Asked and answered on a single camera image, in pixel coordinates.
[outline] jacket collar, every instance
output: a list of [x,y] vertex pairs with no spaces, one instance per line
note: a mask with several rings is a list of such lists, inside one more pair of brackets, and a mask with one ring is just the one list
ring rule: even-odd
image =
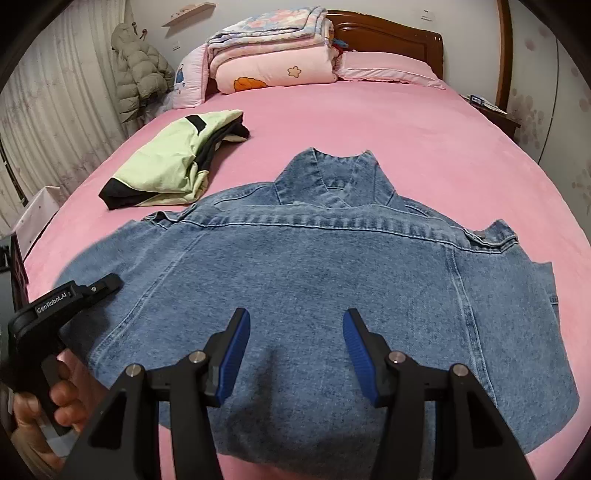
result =
[[369,150],[354,157],[333,157],[315,148],[304,150],[279,175],[275,188],[282,205],[388,206],[397,197]]

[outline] curtain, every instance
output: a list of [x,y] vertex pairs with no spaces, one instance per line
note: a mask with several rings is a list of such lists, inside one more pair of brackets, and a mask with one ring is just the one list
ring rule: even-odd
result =
[[125,0],[74,0],[0,93],[0,138],[27,198],[46,185],[70,195],[125,141],[111,50],[124,15]]
[[10,233],[24,210],[17,190],[0,161],[0,236]]

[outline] wall shelf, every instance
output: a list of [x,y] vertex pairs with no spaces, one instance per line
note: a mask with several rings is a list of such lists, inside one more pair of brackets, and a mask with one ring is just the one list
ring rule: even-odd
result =
[[187,10],[184,12],[181,11],[181,12],[174,14],[173,18],[171,18],[167,23],[165,23],[162,26],[163,27],[172,27],[178,23],[181,23],[183,20],[186,20],[187,18],[189,18],[192,15],[198,14],[199,12],[203,12],[204,10],[207,10],[208,8],[215,8],[215,6],[216,6],[216,4],[213,4],[211,2],[203,2],[202,4],[195,5],[190,10]]

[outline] pink pillow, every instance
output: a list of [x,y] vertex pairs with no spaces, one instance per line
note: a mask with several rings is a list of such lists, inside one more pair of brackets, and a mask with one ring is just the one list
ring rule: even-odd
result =
[[205,101],[209,80],[207,44],[195,48],[180,63],[174,76],[173,108],[191,108]]
[[336,61],[335,73],[343,80],[401,82],[445,90],[425,62],[381,51],[346,51]]

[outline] gray puffer jacket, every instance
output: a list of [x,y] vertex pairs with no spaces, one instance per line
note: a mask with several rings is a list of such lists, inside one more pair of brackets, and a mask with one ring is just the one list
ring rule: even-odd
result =
[[115,27],[111,46],[118,54],[116,96],[119,119],[125,123],[136,118],[141,107],[173,89],[174,70],[158,50],[139,39],[131,25]]

